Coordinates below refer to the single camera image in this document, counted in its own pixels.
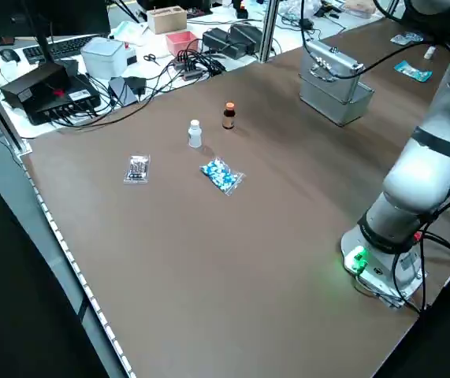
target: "black keyboard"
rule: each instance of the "black keyboard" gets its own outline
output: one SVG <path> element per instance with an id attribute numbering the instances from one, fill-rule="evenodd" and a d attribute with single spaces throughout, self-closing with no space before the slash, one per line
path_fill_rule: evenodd
<path id="1" fill-rule="evenodd" d="M 51 55 L 54 60 L 79 55 L 81 54 L 81 47 L 90 42 L 90 39 L 94 37 L 107 38 L 107 35 L 89 35 L 87 37 L 77 37 L 75 39 L 50 44 Z M 23 54 L 31 65 L 44 60 L 43 52 L 39 46 L 27 47 L 23 49 Z"/>

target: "brown glass bottle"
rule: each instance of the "brown glass bottle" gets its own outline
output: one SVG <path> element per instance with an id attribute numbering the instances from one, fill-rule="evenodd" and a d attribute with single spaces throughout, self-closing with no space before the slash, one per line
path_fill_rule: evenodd
<path id="1" fill-rule="evenodd" d="M 223 127 L 230 130 L 235 126 L 235 104 L 227 102 L 223 113 Z"/>

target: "scissors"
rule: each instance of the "scissors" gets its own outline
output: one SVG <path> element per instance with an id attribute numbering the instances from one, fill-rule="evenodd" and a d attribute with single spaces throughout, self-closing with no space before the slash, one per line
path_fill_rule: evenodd
<path id="1" fill-rule="evenodd" d="M 145 61 L 152 61 L 153 63 L 156 63 L 156 65 L 159 65 L 156 61 L 156 57 L 153 54 L 144 55 Z"/>

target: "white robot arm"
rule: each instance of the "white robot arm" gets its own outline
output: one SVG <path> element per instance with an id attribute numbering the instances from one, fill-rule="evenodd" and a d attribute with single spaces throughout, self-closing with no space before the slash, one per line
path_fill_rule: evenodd
<path id="1" fill-rule="evenodd" d="M 425 16 L 450 12 L 450 0 L 407 0 L 406 5 L 425 22 Z M 450 154 L 424 143 L 431 139 L 450 142 L 450 66 L 424 121 L 386 176 L 383 192 L 341 240 L 345 268 L 392 306 L 403 305 L 422 284 L 414 235 L 450 196 Z M 450 151 L 450 144 L 442 147 Z M 360 268 L 356 262 L 363 255 L 367 265 Z"/>

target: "stainless steel container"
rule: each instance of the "stainless steel container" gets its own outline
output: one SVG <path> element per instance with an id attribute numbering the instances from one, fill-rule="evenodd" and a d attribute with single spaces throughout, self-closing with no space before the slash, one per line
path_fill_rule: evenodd
<path id="1" fill-rule="evenodd" d="M 309 50 L 342 76 L 356 74 L 363 65 L 342 54 L 336 48 L 319 41 L 307 43 Z M 303 79 L 300 98 L 338 126 L 360 118 L 370 103 L 374 91 L 359 82 L 359 76 L 349 80 L 333 78 L 315 64 L 304 51 L 300 77 Z"/>

